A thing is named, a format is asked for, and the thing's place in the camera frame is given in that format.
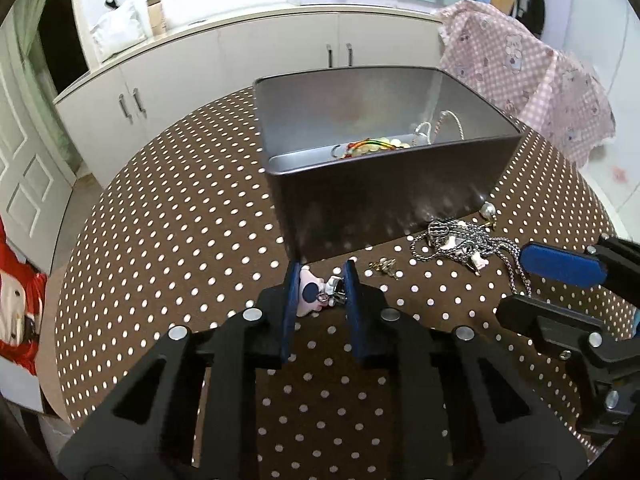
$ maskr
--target polka dot tablecloth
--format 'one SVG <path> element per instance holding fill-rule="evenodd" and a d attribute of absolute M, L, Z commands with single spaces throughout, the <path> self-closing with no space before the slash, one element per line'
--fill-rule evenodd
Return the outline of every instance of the polka dot tablecloth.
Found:
<path fill-rule="evenodd" d="M 206 105 L 143 148 L 95 205 L 56 316 L 61 388 L 76 428 L 168 328 L 219 326 L 282 282 L 287 257 L 260 166 L 258 125 L 250 89 Z M 577 170 L 530 130 L 492 200 L 496 234 L 520 244 L 580 251 L 600 232 L 613 232 Z M 537 354 L 531 340 L 495 319 L 500 298 L 510 294 L 504 264 L 492 257 L 477 276 L 449 260 L 416 262 L 411 240 L 318 262 L 311 271 L 328 278 L 351 257 L 364 283 L 424 325 L 450 331 L 464 323 L 494 339 L 591 448 L 574 429 L 580 399 L 564 364 Z M 398 260 L 396 280 L 367 270 L 383 256 Z M 532 288 L 537 298 L 603 320 L 617 338 L 630 336 L 632 307 L 607 290 L 536 277 Z M 298 320 L 282 370 L 258 371 L 261 478 L 389 477 L 391 388 L 384 372 L 359 369 L 350 351 L 344 311 L 325 310 Z"/>

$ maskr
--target white door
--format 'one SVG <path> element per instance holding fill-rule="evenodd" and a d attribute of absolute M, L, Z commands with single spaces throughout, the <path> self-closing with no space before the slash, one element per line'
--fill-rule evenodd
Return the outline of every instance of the white door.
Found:
<path fill-rule="evenodd" d="M 7 237 L 51 271 L 71 186 L 40 139 L 9 64 L 8 20 L 0 27 L 0 216 Z"/>
<path fill-rule="evenodd" d="M 262 18 L 220 28 L 228 91 L 260 77 L 327 68 L 337 62 L 338 17 L 332 12 Z"/>
<path fill-rule="evenodd" d="M 217 30 L 145 52 L 124 63 L 122 73 L 149 140 L 235 90 L 223 75 Z"/>
<path fill-rule="evenodd" d="M 340 14 L 340 66 L 438 66 L 439 22 L 386 14 Z"/>
<path fill-rule="evenodd" d="M 148 141 L 119 67 L 81 86 L 56 108 L 102 187 L 107 187 Z"/>

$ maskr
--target screw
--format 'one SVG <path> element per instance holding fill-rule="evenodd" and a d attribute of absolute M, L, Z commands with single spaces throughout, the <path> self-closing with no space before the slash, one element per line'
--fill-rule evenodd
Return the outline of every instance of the screw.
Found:
<path fill-rule="evenodd" d="M 262 317 L 262 311 L 259 308 L 248 308 L 242 311 L 242 317 L 247 321 L 258 321 Z"/>
<path fill-rule="evenodd" d="M 180 341 L 180 339 L 184 339 L 188 333 L 189 331 L 187 330 L 187 327 L 182 325 L 177 325 L 172 327 L 171 330 L 169 330 L 169 337 L 174 341 Z"/>
<path fill-rule="evenodd" d="M 400 313 L 394 308 L 384 308 L 380 312 L 380 317 L 385 321 L 398 321 Z"/>
<path fill-rule="evenodd" d="M 471 341 L 476 333 L 468 326 L 459 326 L 456 329 L 456 337 L 462 341 Z"/>
<path fill-rule="evenodd" d="M 602 344 L 602 336 L 598 332 L 591 332 L 589 334 L 589 344 L 592 347 L 597 348 Z"/>
<path fill-rule="evenodd" d="M 607 397 L 605 397 L 604 399 L 604 405 L 607 407 L 608 410 L 613 410 L 618 405 L 619 400 L 620 400 L 620 394 L 618 393 L 618 391 L 610 390 L 609 393 L 607 394 Z"/>

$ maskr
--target green curtain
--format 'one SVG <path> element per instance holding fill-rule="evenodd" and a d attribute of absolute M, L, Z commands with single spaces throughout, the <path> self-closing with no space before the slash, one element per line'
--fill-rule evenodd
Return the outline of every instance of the green curtain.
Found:
<path fill-rule="evenodd" d="M 14 66 L 14 71 L 26 82 L 22 92 L 28 95 L 23 97 L 31 100 L 35 110 L 30 110 L 30 113 L 39 115 L 62 159 L 75 173 L 82 158 L 60 120 L 52 102 L 52 89 L 43 77 L 43 73 L 49 76 L 49 69 L 40 44 L 38 24 L 46 2 L 47 0 L 16 0 L 14 3 L 14 27 L 20 55 L 20 66 Z"/>

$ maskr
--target red cloth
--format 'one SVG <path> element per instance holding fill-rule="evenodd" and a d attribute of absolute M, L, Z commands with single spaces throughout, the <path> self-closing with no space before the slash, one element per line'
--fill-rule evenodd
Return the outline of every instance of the red cloth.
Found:
<path fill-rule="evenodd" d="M 33 268 L 18 261 L 15 253 L 6 243 L 6 233 L 4 224 L 0 218 L 0 270 L 13 276 L 24 289 L 25 312 L 24 315 L 34 321 L 36 333 L 40 333 L 40 317 L 44 306 L 44 293 L 47 283 L 46 274 L 35 272 Z M 38 337 L 33 336 L 30 340 L 22 341 L 18 346 L 11 346 L 9 343 L 0 340 L 0 356 L 13 361 L 26 368 L 32 375 L 36 374 L 35 357 L 38 352 Z"/>

